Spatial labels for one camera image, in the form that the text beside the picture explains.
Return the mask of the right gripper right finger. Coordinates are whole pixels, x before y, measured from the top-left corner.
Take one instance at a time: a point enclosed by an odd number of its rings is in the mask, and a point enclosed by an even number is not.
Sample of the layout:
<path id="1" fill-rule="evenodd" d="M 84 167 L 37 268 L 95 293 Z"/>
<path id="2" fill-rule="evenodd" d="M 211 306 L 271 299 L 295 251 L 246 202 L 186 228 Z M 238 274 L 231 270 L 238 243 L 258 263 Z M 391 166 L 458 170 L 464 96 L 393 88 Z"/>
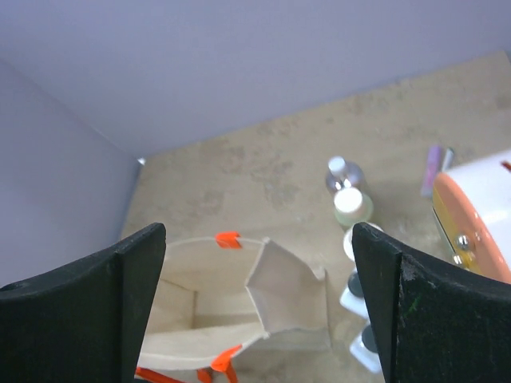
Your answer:
<path id="1" fill-rule="evenodd" d="M 510 285 L 463 270 L 368 223 L 355 263 L 387 382 L 508 382 Z"/>

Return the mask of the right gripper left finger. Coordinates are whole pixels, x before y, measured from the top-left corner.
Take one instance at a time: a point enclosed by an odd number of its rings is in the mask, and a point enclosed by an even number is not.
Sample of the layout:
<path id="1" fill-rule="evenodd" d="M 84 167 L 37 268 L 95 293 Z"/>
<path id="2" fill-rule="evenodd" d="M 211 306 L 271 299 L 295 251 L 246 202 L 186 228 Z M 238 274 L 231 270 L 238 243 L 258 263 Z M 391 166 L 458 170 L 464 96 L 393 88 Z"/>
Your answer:
<path id="1" fill-rule="evenodd" d="M 3 382 L 132 382 L 166 249 L 153 223 L 1 289 Z"/>

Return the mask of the white bottle black cap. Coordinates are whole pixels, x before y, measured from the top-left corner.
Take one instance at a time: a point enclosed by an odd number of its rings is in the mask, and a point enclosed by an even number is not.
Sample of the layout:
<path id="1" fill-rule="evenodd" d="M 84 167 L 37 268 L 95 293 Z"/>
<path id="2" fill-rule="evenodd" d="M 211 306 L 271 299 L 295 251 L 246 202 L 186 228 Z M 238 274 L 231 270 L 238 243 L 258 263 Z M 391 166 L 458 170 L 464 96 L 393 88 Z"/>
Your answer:
<path id="1" fill-rule="evenodd" d="M 378 348 L 370 323 L 362 329 L 361 333 L 350 345 L 351 355 L 371 373 L 382 371 Z"/>
<path id="2" fill-rule="evenodd" d="M 366 308 L 366 302 L 364 294 L 362 292 L 362 286 L 358 277 L 357 270 L 353 270 L 347 280 L 345 290 L 342 292 L 339 298 L 341 306 L 357 314 L 359 317 L 366 320 L 369 319 L 368 311 Z"/>

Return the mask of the beige canvas tote bag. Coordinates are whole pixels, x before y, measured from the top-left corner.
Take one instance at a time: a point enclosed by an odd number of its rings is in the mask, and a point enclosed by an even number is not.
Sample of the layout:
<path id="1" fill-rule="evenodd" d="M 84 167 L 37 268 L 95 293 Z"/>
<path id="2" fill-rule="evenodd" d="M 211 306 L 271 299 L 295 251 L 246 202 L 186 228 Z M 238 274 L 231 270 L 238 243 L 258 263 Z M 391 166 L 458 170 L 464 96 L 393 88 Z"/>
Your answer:
<path id="1" fill-rule="evenodd" d="M 250 347 L 327 349 L 327 276 L 271 239 L 234 234 L 167 246 L 141 368 L 209 368 Z"/>

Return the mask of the cream jar round lid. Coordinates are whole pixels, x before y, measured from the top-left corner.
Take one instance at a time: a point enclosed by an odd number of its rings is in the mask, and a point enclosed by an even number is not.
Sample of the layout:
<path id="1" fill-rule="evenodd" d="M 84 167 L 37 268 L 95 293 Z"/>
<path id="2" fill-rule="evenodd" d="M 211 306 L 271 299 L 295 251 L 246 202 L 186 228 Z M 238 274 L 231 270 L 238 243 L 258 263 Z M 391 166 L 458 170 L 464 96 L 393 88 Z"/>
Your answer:
<path id="1" fill-rule="evenodd" d="M 348 259 L 352 262 L 355 260 L 353 245 L 352 245 L 352 238 L 353 238 L 353 228 L 354 226 L 351 226 L 343 236 L 343 250 L 345 255 L 348 257 Z"/>

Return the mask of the clear bottle white cap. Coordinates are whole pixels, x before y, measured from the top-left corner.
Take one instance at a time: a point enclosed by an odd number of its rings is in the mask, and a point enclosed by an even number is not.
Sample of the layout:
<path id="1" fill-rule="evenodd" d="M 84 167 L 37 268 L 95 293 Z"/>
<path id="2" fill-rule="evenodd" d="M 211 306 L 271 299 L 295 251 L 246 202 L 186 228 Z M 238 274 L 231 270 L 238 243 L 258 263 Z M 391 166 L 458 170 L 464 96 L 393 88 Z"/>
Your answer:
<path id="1" fill-rule="evenodd" d="M 357 188 L 366 192 L 366 178 L 356 163 L 341 156 L 333 156 L 327 163 L 326 186 L 332 195 L 344 188 Z"/>

